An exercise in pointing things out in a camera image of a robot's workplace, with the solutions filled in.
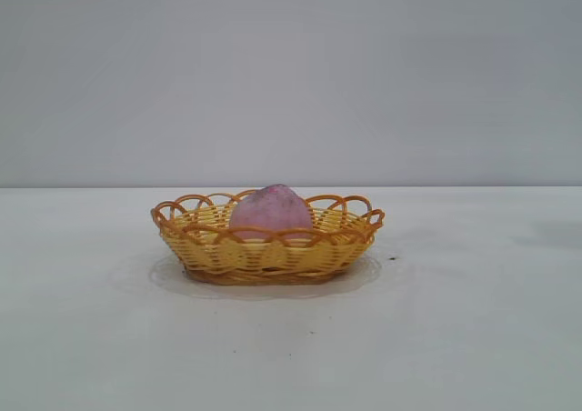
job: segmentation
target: white table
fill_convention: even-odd
[[[238,190],[0,190],[0,409],[582,409],[581,188],[300,188],[386,210],[352,275],[188,281],[150,208]]]

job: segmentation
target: pink egg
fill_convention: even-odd
[[[241,200],[233,209],[230,228],[258,226],[272,231],[292,228],[312,229],[311,213],[306,202],[283,184],[266,186]],[[256,231],[236,232],[244,239],[265,239]],[[289,234],[286,238],[310,238],[309,234]]]

